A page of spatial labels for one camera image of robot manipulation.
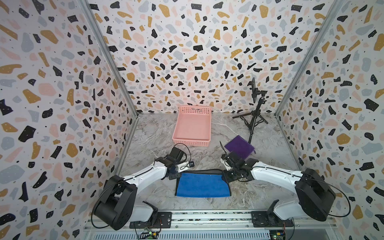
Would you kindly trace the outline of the purple square dishcloth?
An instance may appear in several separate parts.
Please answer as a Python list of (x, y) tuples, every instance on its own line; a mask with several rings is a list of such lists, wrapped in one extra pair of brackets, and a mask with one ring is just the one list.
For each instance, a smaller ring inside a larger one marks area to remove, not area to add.
[(236, 136), (224, 148), (229, 152), (236, 153), (243, 160), (246, 160), (252, 153), (255, 153), (255, 148), (241, 136)]

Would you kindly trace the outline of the grey and blue dishcloth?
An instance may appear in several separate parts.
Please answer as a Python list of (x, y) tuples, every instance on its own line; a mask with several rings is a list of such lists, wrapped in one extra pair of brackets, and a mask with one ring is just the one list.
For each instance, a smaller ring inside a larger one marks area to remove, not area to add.
[(175, 196), (182, 198), (228, 198), (232, 195), (223, 171), (185, 171), (177, 179)]

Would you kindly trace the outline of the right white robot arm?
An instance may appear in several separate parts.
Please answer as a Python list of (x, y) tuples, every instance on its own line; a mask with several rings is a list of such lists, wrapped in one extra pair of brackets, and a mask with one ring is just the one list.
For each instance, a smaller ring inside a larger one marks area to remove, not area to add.
[(246, 182), (264, 181), (293, 193), (287, 200), (275, 200), (267, 211), (269, 220), (310, 217), (327, 220), (336, 194), (319, 174), (312, 170), (292, 171), (267, 165), (256, 159), (244, 160), (235, 152), (223, 154), (223, 180), (227, 183), (245, 179)]

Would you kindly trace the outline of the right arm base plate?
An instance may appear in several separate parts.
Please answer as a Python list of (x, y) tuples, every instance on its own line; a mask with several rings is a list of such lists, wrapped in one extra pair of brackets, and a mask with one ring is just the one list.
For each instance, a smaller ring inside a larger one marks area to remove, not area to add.
[(293, 227), (292, 220), (281, 220), (273, 212), (252, 211), (251, 220), (254, 228), (284, 228)]

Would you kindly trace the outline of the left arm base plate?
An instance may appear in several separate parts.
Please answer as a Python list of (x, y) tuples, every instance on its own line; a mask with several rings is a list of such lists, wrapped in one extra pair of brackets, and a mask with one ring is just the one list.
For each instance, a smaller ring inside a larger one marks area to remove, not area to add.
[(172, 212), (158, 212), (151, 215), (146, 222), (131, 222), (130, 229), (169, 229), (172, 223)]

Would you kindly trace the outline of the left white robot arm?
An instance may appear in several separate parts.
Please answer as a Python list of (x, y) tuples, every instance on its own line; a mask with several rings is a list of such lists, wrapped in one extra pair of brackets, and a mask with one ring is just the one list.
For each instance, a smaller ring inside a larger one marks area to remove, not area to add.
[(190, 153), (186, 154), (173, 147), (170, 154), (155, 159), (151, 165), (137, 173), (125, 177), (112, 176), (106, 181), (92, 209), (91, 222), (96, 216), (116, 231), (127, 223), (133, 224), (134, 228), (161, 228), (162, 213), (146, 201), (137, 204), (137, 195), (158, 180), (180, 178), (182, 172), (194, 166)]

